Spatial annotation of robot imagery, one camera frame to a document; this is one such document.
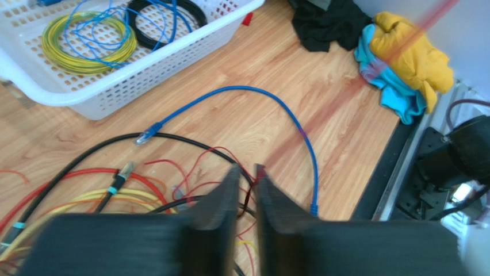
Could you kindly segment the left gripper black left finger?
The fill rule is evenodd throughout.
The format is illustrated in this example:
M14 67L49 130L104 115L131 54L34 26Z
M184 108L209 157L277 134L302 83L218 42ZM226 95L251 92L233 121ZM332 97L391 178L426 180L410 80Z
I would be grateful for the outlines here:
M179 214L60 214L18 275L231 275L242 169Z

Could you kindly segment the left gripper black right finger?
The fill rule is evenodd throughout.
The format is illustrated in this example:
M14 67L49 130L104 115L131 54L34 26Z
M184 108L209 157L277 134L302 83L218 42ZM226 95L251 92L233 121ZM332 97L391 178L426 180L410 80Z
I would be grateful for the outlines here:
M262 275L467 275L456 237L427 221L321 220L256 166Z

